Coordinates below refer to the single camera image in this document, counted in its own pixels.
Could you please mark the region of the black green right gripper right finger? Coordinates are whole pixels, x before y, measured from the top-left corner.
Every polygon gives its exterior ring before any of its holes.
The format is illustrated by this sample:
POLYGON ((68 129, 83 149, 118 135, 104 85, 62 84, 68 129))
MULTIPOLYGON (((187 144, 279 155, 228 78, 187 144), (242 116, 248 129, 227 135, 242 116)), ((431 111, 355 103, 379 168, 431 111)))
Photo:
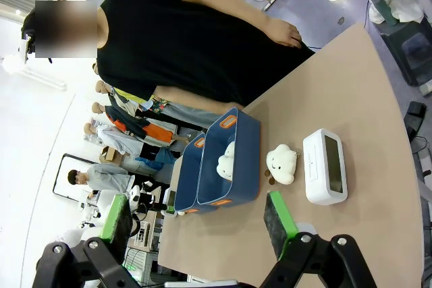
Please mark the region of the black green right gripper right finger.
POLYGON ((279 191, 268 192, 263 215, 277 262, 262 287, 296 287, 304 274, 324 287, 376 287, 356 240, 347 234, 327 241, 300 231, 279 191))

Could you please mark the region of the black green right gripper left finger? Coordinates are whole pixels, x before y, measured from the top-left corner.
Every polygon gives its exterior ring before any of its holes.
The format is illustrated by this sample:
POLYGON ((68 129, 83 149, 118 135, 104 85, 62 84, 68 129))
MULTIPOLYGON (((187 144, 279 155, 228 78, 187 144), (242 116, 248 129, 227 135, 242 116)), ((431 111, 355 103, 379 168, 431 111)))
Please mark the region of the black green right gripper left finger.
POLYGON ((46 245, 36 263, 33 287, 83 287, 99 280, 104 287, 134 287, 135 279, 122 266, 132 230, 125 196, 113 198, 101 232, 73 247, 61 241, 46 245))

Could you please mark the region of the person's left hand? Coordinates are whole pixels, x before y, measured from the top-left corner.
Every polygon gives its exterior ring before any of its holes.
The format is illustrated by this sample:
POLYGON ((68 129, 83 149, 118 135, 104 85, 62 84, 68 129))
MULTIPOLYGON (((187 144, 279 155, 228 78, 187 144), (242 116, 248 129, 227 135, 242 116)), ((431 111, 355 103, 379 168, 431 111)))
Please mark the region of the person's left hand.
POLYGON ((297 27, 283 20, 271 18, 266 27, 266 35, 277 44, 302 47, 302 37, 297 27))

